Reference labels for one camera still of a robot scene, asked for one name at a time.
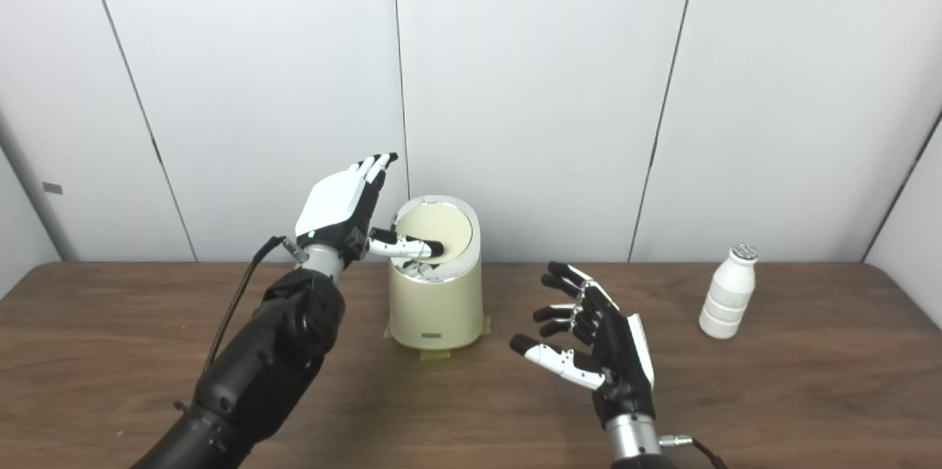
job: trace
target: black robotic forearm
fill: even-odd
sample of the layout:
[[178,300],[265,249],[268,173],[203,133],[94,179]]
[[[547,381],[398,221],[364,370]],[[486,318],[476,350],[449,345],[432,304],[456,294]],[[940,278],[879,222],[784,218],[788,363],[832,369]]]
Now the black robotic forearm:
[[333,347],[344,299],[303,268],[266,291],[252,318],[203,372],[191,405],[131,469],[233,469],[271,437]]

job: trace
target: robotic finger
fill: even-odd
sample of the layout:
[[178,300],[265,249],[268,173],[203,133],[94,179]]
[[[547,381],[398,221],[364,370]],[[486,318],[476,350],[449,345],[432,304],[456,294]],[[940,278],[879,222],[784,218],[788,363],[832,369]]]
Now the robotic finger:
[[555,334],[568,334],[573,329],[573,321],[569,318],[556,318],[539,328],[539,335],[548,338]]
[[366,160],[360,162],[360,168],[356,170],[356,173],[366,180],[366,174],[369,173],[369,170],[373,167],[374,163],[376,163],[376,157],[370,156]]
[[370,170],[366,172],[366,183],[373,183],[373,181],[380,176],[380,173],[384,173],[386,171],[386,167],[396,160],[396,158],[393,158],[393,156],[398,158],[396,153],[380,155],[379,159],[376,160],[376,163],[373,164],[373,167],[370,167]]
[[373,228],[369,231],[369,253],[391,258],[434,258],[445,253],[445,246],[440,241],[426,241],[391,230]]
[[582,344],[588,345],[589,348],[592,347],[592,342],[595,341],[595,331],[591,329],[586,329],[582,325],[576,324],[573,327],[573,336],[582,342]]
[[354,172],[359,171],[361,166],[363,166],[363,164],[366,163],[367,161],[369,161],[370,164],[382,163],[383,169],[386,169],[386,167],[389,167],[389,165],[392,164],[393,161],[396,161],[398,159],[400,159],[400,155],[394,152],[374,154],[373,156],[367,157],[366,160],[356,161],[356,163],[354,163],[353,165],[350,165],[349,170],[354,171]]
[[576,309],[581,311],[581,308],[578,307],[575,303],[548,305],[544,308],[538,308],[536,311],[533,311],[533,321],[548,322],[556,319],[565,319],[568,321],[576,315]]
[[585,328],[586,331],[592,332],[592,334],[595,334],[596,329],[598,329],[599,320],[601,320],[600,316],[586,311],[584,308],[576,314],[575,318],[576,325]]
[[550,274],[556,275],[556,277],[566,278],[579,288],[582,287],[583,282],[592,281],[591,275],[582,272],[578,268],[573,267],[571,264],[565,264],[564,262],[549,261],[548,269]]
[[542,344],[527,335],[514,335],[511,349],[531,362],[535,362],[556,375],[588,389],[598,389],[605,384],[606,376],[601,364],[591,355],[558,345]]
[[544,284],[544,286],[559,289],[563,292],[566,292],[570,297],[574,297],[581,301],[580,295],[582,295],[582,290],[579,289],[578,285],[575,285],[569,279],[561,278],[558,275],[554,274],[544,274],[542,278],[539,279],[539,282]]

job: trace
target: wooden table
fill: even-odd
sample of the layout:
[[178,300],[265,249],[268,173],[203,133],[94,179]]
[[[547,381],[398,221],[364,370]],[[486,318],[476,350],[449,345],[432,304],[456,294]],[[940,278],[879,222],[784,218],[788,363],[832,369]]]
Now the wooden table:
[[[942,334],[862,264],[760,264],[740,334],[697,314],[715,264],[585,264],[645,321],[657,429],[687,433],[731,469],[942,467]],[[602,469],[585,389],[507,342],[565,300],[539,264],[484,268],[492,333],[421,362],[383,338],[386,268],[341,281],[347,317],[320,376],[244,467]],[[233,327],[283,265],[263,265]],[[189,402],[242,264],[48,264],[0,302],[0,466],[124,468]],[[553,339],[574,345],[568,335]],[[684,469],[707,468],[693,449]]]

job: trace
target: silver connector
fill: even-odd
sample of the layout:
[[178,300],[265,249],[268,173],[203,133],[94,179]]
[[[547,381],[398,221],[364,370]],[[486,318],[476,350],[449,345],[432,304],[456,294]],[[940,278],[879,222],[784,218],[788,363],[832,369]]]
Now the silver connector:
[[290,237],[285,237],[282,240],[282,247],[285,247],[291,257],[295,258],[297,264],[304,264],[304,261],[307,261],[307,252],[297,247],[297,243],[292,241]]
[[660,436],[657,443],[663,448],[682,448],[684,445],[693,445],[693,438],[690,436]]

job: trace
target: silver bottle cap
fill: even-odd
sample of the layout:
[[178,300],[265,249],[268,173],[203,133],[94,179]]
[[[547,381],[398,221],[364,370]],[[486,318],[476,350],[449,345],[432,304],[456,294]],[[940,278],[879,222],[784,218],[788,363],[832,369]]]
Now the silver bottle cap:
[[744,261],[754,261],[759,257],[758,250],[751,244],[733,244],[733,248],[730,251],[733,255]]

